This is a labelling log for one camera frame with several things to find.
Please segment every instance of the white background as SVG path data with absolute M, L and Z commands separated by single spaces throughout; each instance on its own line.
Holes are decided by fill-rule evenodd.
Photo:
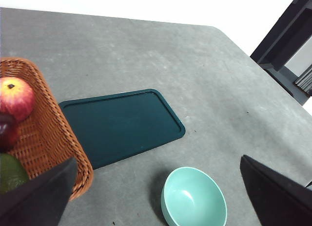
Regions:
M 210 25 L 249 56 L 292 0 L 0 0 L 2 7 Z

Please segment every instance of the green fruit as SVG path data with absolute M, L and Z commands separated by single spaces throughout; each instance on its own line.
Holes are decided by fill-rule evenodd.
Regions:
M 29 181 L 20 161 L 9 154 L 0 153 L 0 194 L 15 189 Z

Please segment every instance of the fruit basket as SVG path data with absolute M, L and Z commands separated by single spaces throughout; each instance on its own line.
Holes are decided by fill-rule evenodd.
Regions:
M 92 183 L 93 169 L 38 67 L 27 59 L 3 57 L 0 77 L 5 76 L 24 79 L 36 98 L 33 112 L 19 124 L 19 140 L 8 153 L 20 160 L 30 179 L 75 157 L 78 171 L 70 200 L 81 196 Z

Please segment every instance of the bowl rim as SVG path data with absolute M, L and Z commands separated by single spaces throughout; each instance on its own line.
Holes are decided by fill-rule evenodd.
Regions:
M 228 219 L 228 208 L 227 208 L 227 204 L 226 204 L 226 201 L 225 201 L 225 197 L 223 195 L 223 192 L 221 191 L 220 187 L 218 186 L 218 184 L 213 180 L 213 178 L 211 178 L 208 174 L 204 173 L 202 170 L 199 170 L 197 168 L 193 168 L 193 167 L 189 167 L 189 166 L 184 166 L 184 167 L 179 167 L 175 170 L 173 170 L 167 177 L 166 179 L 166 182 L 164 184 L 164 203 L 165 203 L 165 206 L 166 206 L 166 209 L 168 211 L 168 214 L 170 216 L 170 218 L 173 220 L 173 222 L 175 223 L 176 226 L 181 226 L 180 224 L 177 223 L 177 221 L 174 219 L 174 217 L 172 216 L 169 208 L 168 208 L 168 204 L 167 204 L 167 201 L 166 201 L 166 186 L 167 186 L 167 182 L 169 181 L 170 177 L 177 171 L 181 170 L 181 169 L 192 169 L 192 170 L 195 170 L 195 171 L 199 171 L 201 173 L 203 173 L 205 176 L 207 176 L 214 184 L 215 186 L 218 188 L 219 192 L 221 193 L 221 196 L 222 196 L 222 199 L 223 199 L 223 202 L 224 202 L 224 205 L 225 205 L 225 218 L 224 218 L 224 223 L 223 223 L 223 226 L 225 226 L 226 222 L 227 222 L 227 219 Z

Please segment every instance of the red and yellow apple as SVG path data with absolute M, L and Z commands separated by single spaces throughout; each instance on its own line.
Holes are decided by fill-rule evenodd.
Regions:
M 26 119 L 35 104 L 33 89 L 21 78 L 0 78 L 0 112 L 9 113 L 17 122 Z
M 18 123 L 7 113 L 0 113 L 0 152 L 13 148 L 19 138 Z

